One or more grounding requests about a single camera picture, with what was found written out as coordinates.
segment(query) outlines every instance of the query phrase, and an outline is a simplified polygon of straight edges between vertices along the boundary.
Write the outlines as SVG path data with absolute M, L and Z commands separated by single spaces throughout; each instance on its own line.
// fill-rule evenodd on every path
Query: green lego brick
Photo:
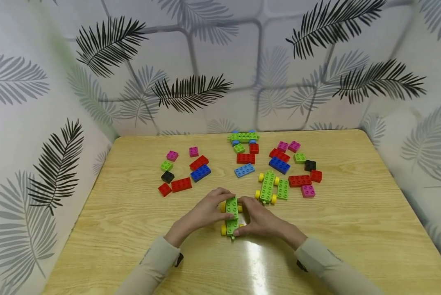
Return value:
M 240 143 L 238 145 L 234 145 L 234 151 L 238 154 L 238 153 L 244 153 L 245 152 L 245 148 L 243 147 L 243 145 L 241 145 Z
M 276 197 L 283 200 L 288 199 L 288 180 L 280 179 Z
M 225 202 L 225 211 L 233 214 L 233 219 L 239 218 L 239 204 L 236 197 L 230 198 Z
M 304 164 L 306 162 L 306 156 L 303 153 L 295 153 L 294 154 L 294 162 L 296 164 Z
M 173 168 L 173 164 L 171 164 L 171 163 L 168 162 L 168 161 L 164 161 L 164 162 L 161 164 L 161 170 L 163 170 L 163 171 L 170 171 L 171 168 Z

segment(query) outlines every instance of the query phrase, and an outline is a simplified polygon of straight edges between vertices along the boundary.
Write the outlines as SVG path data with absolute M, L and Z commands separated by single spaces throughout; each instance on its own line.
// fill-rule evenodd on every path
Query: lego brick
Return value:
M 289 170 L 289 167 L 291 167 L 289 164 L 281 161 L 279 158 L 276 157 L 271 158 L 268 165 L 270 165 L 271 167 L 275 168 L 276 170 L 280 171 L 283 174 L 286 174 L 286 172 Z
M 194 171 L 199 167 L 201 167 L 202 165 L 207 165 L 207 164 L 209 164 L 209 160 L 204 155 L 202 155 L 199 158 L 197 158 L 194 162 L 189 164 L 189 167 L 191 168 L 192 171 Z
M 255 164 L 255 154 L 237 154 L 237 164 Z
M 304 164 L 306 162 L 306 156 L 303 153 L 295 153 L 294 154 L 294 162 L 296 164 Z
M 245 148 L 243 147 L 243 145 L 241 145 L 240 143 L 238 145 L 234 145 L 234 151 L 238 154 L 238 153 L 243 153 L 245 152 Z
M 171 187 L 164 183 L 161 186 L 158 187 L 158 190 L 161 192 L 161 194 L 165 197 L 167 196 L 169 193 L 171 193 Z
M 170 171 L 171 168 L 173 168 L 173 164 L 171 164 L 171 163 L 168 162 L 168 161 L 163 161 L 163 162 L 162 162 L 162 164 L 161 164 L 161 170 L 163 170 L 163 171 Z
M 283 152 L 280 152 L 278 149 L 272 149 L 270 152 L 270 158 L 279 158 L 281 161 L 287 163 L 289 161 L 289 156 Z
M 198 182 L 209 174 L 211 174 L 211 170 L 209 169 L 209 167 L 207 167 L 207 165 L 202 165 L 198 169 L 191 172 L 191 177 L 193 178 L 194 182 Z
M 301 147 L 300 143 L 295 142 L 294 140 L 288 145 L 288 150 L 291 150 L 292 152 L 297 152 L 298 149 Z
M 174 193 L 180 192 L 180 191 L 183 191 L 183 190 L 189 189 L 189 188 L 192 188 L 191 179 L 189 177 L 171 182 L 171 189 L 173 190 Z
M 189 148 L 189 156 L 191 158 L 199 156 L 198 147 L 193 146 Z
M 166 156 L 166 158 L 172 162 L 176 161 L 176 159 L 178 158 L 178 153 L 175 152 L 174 150 L 170 150 L 168 152 L 168 155 Z
M 288 177 L 290 187 L 310 186 L 312 184 L 309 175 L 291 175 Z
M 312 170 L 310 175 L 311 175 L 312 181 L 314 181 L 314 182 L 321 182 L 322 181 L 322 171 Z
M 276 192 L 276 198 L 280 198 L 283 200 L 288 199 L 288 181 L 285 179 L 280 179 L 280 183 L 278 184 L 278 189 Z
M 288 149 L 288 143 L 284 142 L 284 141 L 280 141 L 280 143 L 278 144 L 278 148 L 277 148 L 280 152 L 286 152 L 286 150 Z
M 301 192 L 303 198 L 314 198 L 314 196 L 316 195 L 313 186 L 302 186 Z
M 234 170 L 235 175 L 237 175 L 237 178 L 245 176 L 248 173 L 252 173 L 253 171 L 255 171 L 255 168 L 253 168 L 253 165 L 250 163 L 243 165 L 242 167 L 239 167 L 236 170 Z
M 306 161 L 304 162 L 304 170 L 305 170 L 305 171 L 316 170 L 316 162 L 314 162 L 314 161 L 310 161 L 310 160 L 306 160 Z
M 256 143 L 248 145 L 251 154 L 258 154 L 260 152 L 259 146 Z
M 161 176 L 161 179 L 166 183 L 171 183 L 171 181 L 175 179 L 175 176 L 170 171 L 165 171 L 165 173 Z

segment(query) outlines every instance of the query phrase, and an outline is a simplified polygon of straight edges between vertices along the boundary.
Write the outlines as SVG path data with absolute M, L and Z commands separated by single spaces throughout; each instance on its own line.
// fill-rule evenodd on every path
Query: sleeve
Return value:
M 175 264 L 180 249 L 159 236 L 150 245 L 142 261 L 134 268 L 115 295 L 151 295 Z
M 295 252 L 298 266 L 317 276 L 333 294 L 384 294 L 369 279 L 336 257 L 316 239 L 308 238 Z

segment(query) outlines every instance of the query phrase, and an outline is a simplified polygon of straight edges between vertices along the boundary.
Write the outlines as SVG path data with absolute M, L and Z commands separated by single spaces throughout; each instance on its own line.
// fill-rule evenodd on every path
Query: wood grain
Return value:
M 301 143 L 317 161 L 323 181 L 316 197 L 299 188 L 289 200 L 268 206 L 325 243 L 386 294 L 441 294 L 441 257 L 395 184 L 368 137 L 360 130 L 261 133 L 255 173 L 237 179 L 236 155 L 227 134 L 122 137 L 116 140 L 44 294 L 112 294 L 156 236 L 209 190 L 223 186 L 237 196 L 260 188 L 268 154 L 280 140 Z M 172 172 L 189 177 L 189 147 L 210 163 L 211 175 L 193 189 L 162 198 L 159 165 L 170 149 L 180 157 Z M 303 175 L 290 161 L 286 175 Z M 231 242 L 214 224 L 181 246 L 184 261 L 156 294 L 323 294 L 326 290 L 296 265 L 293 251 L 276 239 Z

